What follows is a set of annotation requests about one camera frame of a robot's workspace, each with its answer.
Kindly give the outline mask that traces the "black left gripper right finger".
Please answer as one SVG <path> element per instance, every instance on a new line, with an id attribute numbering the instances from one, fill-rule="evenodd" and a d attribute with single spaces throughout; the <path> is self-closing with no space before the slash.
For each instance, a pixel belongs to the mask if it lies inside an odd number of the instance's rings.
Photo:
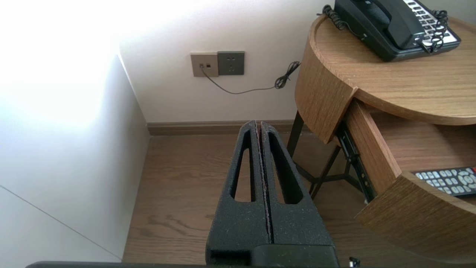
<path id="1" fill-rule="evenodd" d="M 334 246 L 278 131 L 260 124 L 260 150 L 271 242 Z"/>

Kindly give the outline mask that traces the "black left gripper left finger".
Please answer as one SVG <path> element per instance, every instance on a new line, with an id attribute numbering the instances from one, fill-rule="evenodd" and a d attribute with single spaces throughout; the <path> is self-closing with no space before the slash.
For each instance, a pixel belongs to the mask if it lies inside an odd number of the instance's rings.
<path id="1" fill-rule="evenodd" d="M 206 243 L 206 264 L 249 266 L 254 248 L 269 244 L 262 161 L 256 121 L 240 127 L 231 164 Z M 249 153 L 250 202 L 235 199 L 241 163 Z"/>

